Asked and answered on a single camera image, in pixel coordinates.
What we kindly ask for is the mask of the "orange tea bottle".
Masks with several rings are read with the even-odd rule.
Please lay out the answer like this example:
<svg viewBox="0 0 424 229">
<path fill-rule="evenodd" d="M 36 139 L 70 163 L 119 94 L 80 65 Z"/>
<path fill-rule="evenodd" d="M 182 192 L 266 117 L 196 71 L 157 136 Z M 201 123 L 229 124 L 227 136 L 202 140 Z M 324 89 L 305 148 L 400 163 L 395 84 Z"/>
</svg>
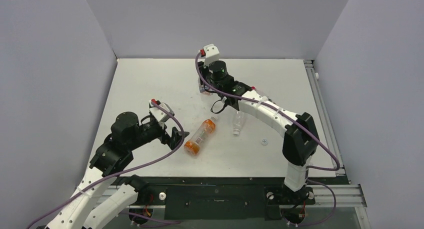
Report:
<svg viewBox="0 0 424 229">
<path fill-rule="evenodd" d="M 197 131 L 184 144 L 184 149 L 189 155 L 196 156 L 200 152 L 202 146 L 215 132 L 217 121 L 217 116 L 211 116 L 210 118 L 202 122 Z"/>
</svg>

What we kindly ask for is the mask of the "small white bottle cap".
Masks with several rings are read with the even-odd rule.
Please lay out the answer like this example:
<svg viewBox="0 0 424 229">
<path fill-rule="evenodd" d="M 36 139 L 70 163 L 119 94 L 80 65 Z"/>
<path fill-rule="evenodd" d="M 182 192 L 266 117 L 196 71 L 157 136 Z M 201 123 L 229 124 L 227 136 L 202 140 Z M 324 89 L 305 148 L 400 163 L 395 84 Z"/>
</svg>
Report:
<svg viewBox="0 0 424 229">
<path fill-rule="evenodd" d="M 266 145 L 268 144 L 268 140 L 267 140 L 267 139 L 265 139 L 265 138 L 264 138 L 264 139 L 262 139 L 262 140 L 261 140 L 261 144 L 262 144 L 262 145 L 264 145 L 264 146 L 266 146 Z"/>
</svg>

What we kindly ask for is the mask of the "clear blue-label bottle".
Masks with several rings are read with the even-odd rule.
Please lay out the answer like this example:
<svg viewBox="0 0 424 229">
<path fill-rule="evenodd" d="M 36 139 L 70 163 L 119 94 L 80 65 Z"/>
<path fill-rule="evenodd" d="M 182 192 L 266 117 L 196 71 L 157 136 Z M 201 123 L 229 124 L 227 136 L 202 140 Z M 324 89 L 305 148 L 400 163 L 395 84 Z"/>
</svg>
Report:
<svg viewBox="0 0 424 229">
<path fill-rule="evenodd" d="M 201 94 L 205 94 L 205 95 L 211 95 L 212 93 L 213 93 L 213 91 L 211 92 L 210 90 L 209 90 L 209 87 L 207 86 L 207 85 L 205 85 L 202 81 L 198 81 L 198 89 L 199 89 L 199 92 L 201 93 Z"/>
</svg>

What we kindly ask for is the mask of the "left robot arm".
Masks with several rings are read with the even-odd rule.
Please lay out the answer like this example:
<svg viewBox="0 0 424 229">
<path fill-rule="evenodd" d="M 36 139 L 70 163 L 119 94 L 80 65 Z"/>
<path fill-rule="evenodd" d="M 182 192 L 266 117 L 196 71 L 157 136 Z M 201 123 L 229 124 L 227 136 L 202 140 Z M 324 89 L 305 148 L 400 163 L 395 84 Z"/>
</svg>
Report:
<svg viewBox="0 0 424 229">
<path fill-rule="evenodd" d="M 133 151 L 153 140 L 160 140 L 172 152 L 178 149 L 190 134 L 180 122 L 172 133 L 166 131 L 166 121 L 175 119 L 173 111 L 152 107 L 143 123 L 134 112 L 119 114 L 105 138 L 89 162 L 76 190 L 58 214 L 45 225 L 46 229 L 101 229 L 127 206 L 143 204 L 149 198 L 148 182 L 140 176 L 130 176 L 106 201 L 97 205 L 106 189 L 123 173 L 134 159 Z"/>
</svg>

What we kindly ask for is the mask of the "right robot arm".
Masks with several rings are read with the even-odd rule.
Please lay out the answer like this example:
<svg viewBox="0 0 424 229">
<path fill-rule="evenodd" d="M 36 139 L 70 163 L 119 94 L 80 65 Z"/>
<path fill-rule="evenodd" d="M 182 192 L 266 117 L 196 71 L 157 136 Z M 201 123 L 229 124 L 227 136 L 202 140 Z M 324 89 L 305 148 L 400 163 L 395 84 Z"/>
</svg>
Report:
<svg viewBox="0 0 424 229">
<path fill-rule="evenodd" d="M 222 60 L 208 66 L 197 62 L 201 82 L 216 93 L 224 106 L 249 114 L 268 125 L 283 138 L 282 154 L 287 160 L 287 173 L 282 188 L 283 198 L 294 203 L 302 196 L 308 178 L 308 166 L 317 150 L 319 136 L 313 117 L 287 111 L 253 87 L 234 79 Z"/>
</svg>

